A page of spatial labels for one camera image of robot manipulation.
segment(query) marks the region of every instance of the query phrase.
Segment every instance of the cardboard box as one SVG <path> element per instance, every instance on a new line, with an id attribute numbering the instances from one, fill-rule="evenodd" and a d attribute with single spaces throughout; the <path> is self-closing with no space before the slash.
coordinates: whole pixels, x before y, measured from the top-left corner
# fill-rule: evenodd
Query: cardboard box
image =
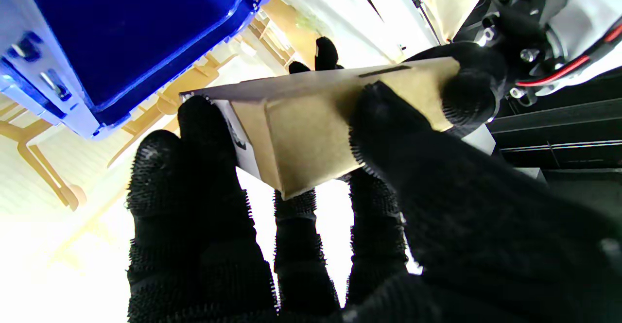
<path id="1" fill-rule="evenodd" d="M 240 168 L 285 199 L 358 168 L 348 120 L 366 84 L 385 82 L 424 114 L 433 128 L 451 127 L 440 89 L 460 66 L 451 58 L 392 66 L 309 71 L 182 93 L 204 95 L 223 111 Z"/>

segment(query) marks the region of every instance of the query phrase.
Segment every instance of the blue bin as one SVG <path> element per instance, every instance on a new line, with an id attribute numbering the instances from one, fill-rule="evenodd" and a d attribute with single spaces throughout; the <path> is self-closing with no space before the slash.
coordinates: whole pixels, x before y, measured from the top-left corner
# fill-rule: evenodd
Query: blue bin
<path id="1" fill-rule="evenodd" d="M 101 139 L 268 0 L 0 0 L 0 90 Z"/>

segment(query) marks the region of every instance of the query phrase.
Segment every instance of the glove finger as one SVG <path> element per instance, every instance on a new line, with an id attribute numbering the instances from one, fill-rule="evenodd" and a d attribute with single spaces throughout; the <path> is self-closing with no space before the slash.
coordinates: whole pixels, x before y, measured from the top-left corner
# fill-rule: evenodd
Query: glove finger
<path id="1" fill-rule="evenodd" d="M 138 146 L 134 158 L 127 208 L 134 216 L 147 217 L 179 212 L 180 177 L 184 175 L 178 137 L 154 131 Z"/>
<path id="2" fill-rule="evenodd" d="M 304 73 L 305 71 L 311 71 L 311 69 L 298 61 L 289 64 L 289 74 Z"/>
<path id="3" fill-rule="evenodd" d="M 386 181 L 386 171 L 400 166 L 395 152 L 402 140 L 432 130 L 426 117 L 382 82 L 365 86 L 350 117 L 350 146 L 366 172 Z"/>
<path id="4" fill-rule="evenodd" d="M 315 70 L 336 69 L 339 55 L 333 42 L 323 36 L 315 41 Z"/>
<path id="5" fill-rule="evenodd" d="M 488 73 L 460 70 L 443 88 L 443 113 L 454 126 L 478 128 L 495 114 L 494 91 L 495 80 Z"/>
<path id="6" fill-rule="evenodd" d="M 218 106 L 204 97 L 191 97 L 179 108 L 177 117 L 191 168 L 205 182 L 227 177 L 231 182 L 237 159 L 228 123 Z"/>
<path id="7" fill-rule="evenodd" d="M 127 270 L 130 322 L 165 320 L 198 304 L 185 176 L 181 141 L 174 134 L 154 131 L 140 143 L 127 195 L 135 228 Z"/>

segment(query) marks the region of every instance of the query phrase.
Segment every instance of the gloved hand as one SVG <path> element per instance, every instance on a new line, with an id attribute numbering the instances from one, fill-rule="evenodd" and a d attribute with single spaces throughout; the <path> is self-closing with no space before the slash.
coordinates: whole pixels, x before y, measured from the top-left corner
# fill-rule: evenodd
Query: gloved hand
<path id="1" fill-rule="evenodd" d="M 493 87 L 478 86 L 496 79 L 482 69 L 461 73 L 446 91 L 462 83 L 484 93 Z M 622 233 L 611 219 L 432 130 L 380 82 L 364 89 L 350 125 L 353 154 L 395 191 L 411 254 L 424 267 L 420 278 L 387 283 L 377 292 L 383 301 L 368 301 L 353 316 L 372 322 L 403 312 L 400 322 L 424 321 L 419 309 L 433 307 L 443 322 L 619 317 L 622 305 L 608 304 L 622 295 L 620 251 L 612 251 Z"/>
<path id="2" fill-rule="evenodd" d="M 449 133 L 464 137 L 496 115 L 513 82 L 507 78 L 503 55 L 474 42 L 433 47 L 406 62 L 438 57 L 453 57 L 460 63 L 460 71 L 442 90 L 442 102 L 445 117 L 454 125 Z"/>
<path id="3" fill-rule="evenodd" d="M 154 131 L 134 159 L 129 321 L 275 315 L 225 119 L 202 97 L 182 104 L 178 119 L 180 139 Z"/>
<path id="4" fill-rule="evenodd" d="M 343 69 L 344 67 L 337 64 L 338 61 L 339 55 L 335 44 L 325 36 L 318 38 L 315 41 L 315 71 Z M 289 64 L 289 74 L 304 71 L 311 71 L 311 69 L 298 61 Z"/>

